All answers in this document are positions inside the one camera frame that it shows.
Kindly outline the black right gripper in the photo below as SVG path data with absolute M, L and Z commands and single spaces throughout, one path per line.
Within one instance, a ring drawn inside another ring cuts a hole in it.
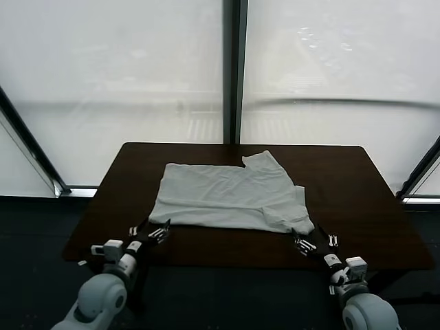
M 302 238 L 293 228 L 291 229 L 291 235 L 294 238 L 296 248 L 302 255 L 309 255 L 314 253 L 314 260 L 328 268 L 341 265 L 342 261 L 337 255 L 336 235 L 328 234 L 322 226 L 318 226 L 318 229 L 322 236 L 327 240 L 327 243 L 312 244 L 306 239 Z

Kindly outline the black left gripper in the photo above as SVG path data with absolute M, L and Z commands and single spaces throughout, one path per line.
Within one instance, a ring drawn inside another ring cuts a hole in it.
M 155 247 L 168 237 L 171 226 L 170 219 L 168 219 L 162 227 L 156 229 L 148 236 L 140 236 L 147 224 L 148 220 L 145 219 L 137 226 L 129 228 L 129 236 L 134 238 L 125 249 L 127 254 L 144 254 L 149 248 Z

